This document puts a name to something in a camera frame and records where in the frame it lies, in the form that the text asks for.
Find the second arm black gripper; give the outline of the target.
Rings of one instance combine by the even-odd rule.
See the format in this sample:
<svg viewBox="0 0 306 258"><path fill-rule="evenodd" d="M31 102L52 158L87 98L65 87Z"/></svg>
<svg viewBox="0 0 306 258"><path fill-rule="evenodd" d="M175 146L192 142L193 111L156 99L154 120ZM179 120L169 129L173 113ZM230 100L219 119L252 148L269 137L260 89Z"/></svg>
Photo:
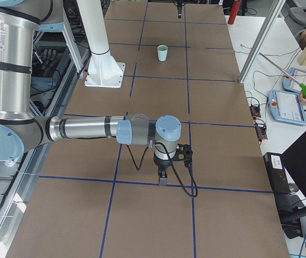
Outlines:
<svg viewBox="0 0 306 258"><path fill-rule="evenodd" d="M168 168L172 166L172 162L170 160L160 159L156 155L154 155L153 161L158 166L159 186L166 186L167 172Z"/></svg>

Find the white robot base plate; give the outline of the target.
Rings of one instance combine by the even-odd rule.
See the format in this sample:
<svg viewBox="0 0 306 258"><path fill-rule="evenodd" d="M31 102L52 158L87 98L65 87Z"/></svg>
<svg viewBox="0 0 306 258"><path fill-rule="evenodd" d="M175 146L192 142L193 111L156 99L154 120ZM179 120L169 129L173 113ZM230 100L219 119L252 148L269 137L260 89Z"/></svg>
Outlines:
<svg viewBox="0 0 306 258"><path fill-rule="evenodd" d="M103 55L92 54L84 85L86 87L121 88L125 66L125 63L117 62L109 52Z"/></svg>

